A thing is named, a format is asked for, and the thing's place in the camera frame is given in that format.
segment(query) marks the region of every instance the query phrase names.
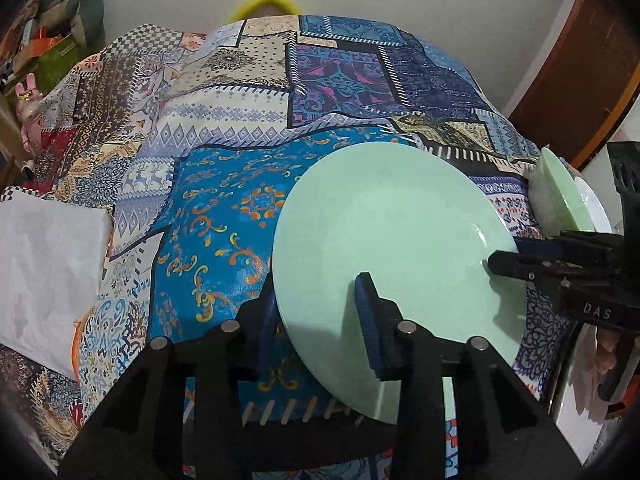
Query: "mint green plate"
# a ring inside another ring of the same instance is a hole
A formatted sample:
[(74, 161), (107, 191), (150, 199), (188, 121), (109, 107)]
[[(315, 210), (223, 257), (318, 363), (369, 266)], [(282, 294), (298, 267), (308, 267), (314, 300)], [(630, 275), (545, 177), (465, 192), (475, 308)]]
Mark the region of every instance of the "mint green plate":
[[(348, 146), (316, 162), (286, 199), (273, 244), (273, 281), (291, 342), (338, 400), (383, 422), (398, 416), (398, 382), (369, 368), (353, 301), (367, 271), (382, 298), (440, 337), (485, 336), (514, 361), (525, 285), (490, 277), (495, 250), (515, 252), (478, 187), (427, 152), (391, 142)], [(450, 384), (447, 418), (454, 416)]]
[(560, 231), (595, 231), (571, 174), (548, 148), (542, 148), (529, 179), (529, 203), (545, 236)]

